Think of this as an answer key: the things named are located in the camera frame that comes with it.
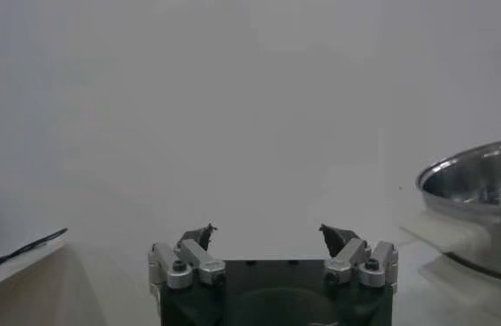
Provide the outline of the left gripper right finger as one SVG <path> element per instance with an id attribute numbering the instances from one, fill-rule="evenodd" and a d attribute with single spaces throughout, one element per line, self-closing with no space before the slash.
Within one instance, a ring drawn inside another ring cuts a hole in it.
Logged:
<path id="1" fill-rule="evenodd" d="M 329 259 L 324 260 L 324 276 L 328 283 L 349 283 L 353 277 L 368 288 L 397 288 L 398 249 L 385 241 L 375 248 L 354 231 L 320 225 Z"/>

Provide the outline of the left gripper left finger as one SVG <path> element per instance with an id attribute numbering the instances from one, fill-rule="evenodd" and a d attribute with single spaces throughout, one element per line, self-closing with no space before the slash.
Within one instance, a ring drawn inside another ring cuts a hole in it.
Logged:
<path id="1" fill-rule="evenodd" d="M 186 231 L 170 245 L 155 243 L 148 252 L 149 282 L 165 285 L 171 290 L 184 290 L 195 282 L 221 288 L 227 279 L 227 264 L 208 253 L 212 234 L 217 228 L 211 223 Z"/>

